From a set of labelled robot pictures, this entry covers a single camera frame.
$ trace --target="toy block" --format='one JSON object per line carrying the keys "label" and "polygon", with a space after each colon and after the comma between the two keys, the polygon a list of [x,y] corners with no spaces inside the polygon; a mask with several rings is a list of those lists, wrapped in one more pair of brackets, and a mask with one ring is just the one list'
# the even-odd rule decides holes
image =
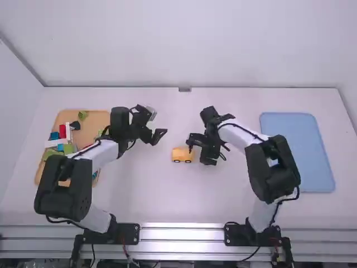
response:
{"label": "toy block", "polygon": [[80,111],[80,112],[78,113],[78,118],[79,118],[79,120],[81,120],[81,121],[84,121],[84,119],[86,119],[87,116],[88,116],[88,113],[87,113],[86,111]]}
{"label": "toy block", "polygon": [[66,125],[60,125],[60,138],[67,138]]}
{"label": "toy block", "polygon": [[58,140],[60,138],[60,133],[55,131],[50,134],[50,141]]}
{"label": "toy block", "polygon": [[54,149],[47,149],[42,157],[43,161],[46,161],[51,155],[64,155],[63,152],[57,152]]}

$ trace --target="white table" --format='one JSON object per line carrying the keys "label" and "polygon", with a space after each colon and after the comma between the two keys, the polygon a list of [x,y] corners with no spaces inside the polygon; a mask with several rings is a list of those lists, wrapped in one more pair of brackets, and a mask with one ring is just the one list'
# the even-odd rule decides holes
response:
{"label": "white table", "polygon": [[[283,205],[277,224],[290,236],[296,260],[357,261],[357,137],[336,89],[193,88],[177,89],[51,88],[44,94],[28,132],[12,179],[0,204],[0,257],[67,258],[71,226],[49,225],[33,211],[33,178],[58,111],[65,108],[107,109],[155,107],[151,128],[168,128],[155,147],[137,142],[121,159],[108,164],[93,190],[93,202],[121,222],[143,226],[139,259],[240,260],[254,249],[225,247],[219,229],[227,221],[243,222],[253,206],[245,156],[237,150],[216,167],[171,162],[171,149],[184,145],[190,132],[203,132],[200,111],[214,105],[259,130],[262,112],[306,112],[314,115],[324,141],[336,190],[302,193]],[[99,258],[123,259],[120,246],[96,246]],[[84,257],[91,257],[89,247]],[[268,260],[261,249],[254,260]]]}

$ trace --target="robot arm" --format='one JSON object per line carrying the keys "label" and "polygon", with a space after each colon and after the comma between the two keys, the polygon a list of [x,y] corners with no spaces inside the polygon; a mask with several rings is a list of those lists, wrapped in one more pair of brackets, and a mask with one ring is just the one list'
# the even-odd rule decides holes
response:
{"label": "robot arm", "polygon": [[[45,164],[35,197],[35,211],[52,223],[67,222],[94,232],[115,236],[115,216],[91,203],[92,175],[105,164],[123,156],[140,138],[156,145],[167,129],[156,129],[154,134],[146,126],[156,116],[151,107],[137,105],[132,109],[115,107],[108,126],[96,142],[74,154],[50,156]],[[71,179],[69,187],[58,184]],[[51,218],[64,218],[53,221]]]}
{"label": "robot arm", "polygon": [[[203,109],[200,116],[205,132],[189,135],[186,140],[189,149],[192,150],[195,145],[202,147],[200,162],[216,165],[219,157],[226,160],[220,152],[221,147],[229,151],[226,143],[238,148],[246,157],[250,186],[257,196],[253,211],[246,218],[245,224],[225,224],[226,246],[257,247],[249,257],[241,261],[250,259],[262,246],[281,246],[285,251],[285,266],[289,267],[293,263],[290,240],[281,237],[280,228],[273,226],[279,206],[285,201],[298,199],[300,194],[300,174],[287,140],[281,135],[269,137],[253,131],[231,114],[220,116],[213,106]],[[286,198],[295,188],[296,196]],[[280,261],[278,256],[278,252],[272,256],[273,267]]]}
{"label": "robot arm", "polygon": [[202,147],[201,163],[216,165],[221,147],[229,151],[225,144],[230,143],[245,154],[250,185],[259,200],[271,204],[300,185],[300,174],[283,136],[250,130],[231,114],[220,116],[213,106],[203,109],[200,116],[206,130],[191,133],[186,144],[190,150],[194,145]]}

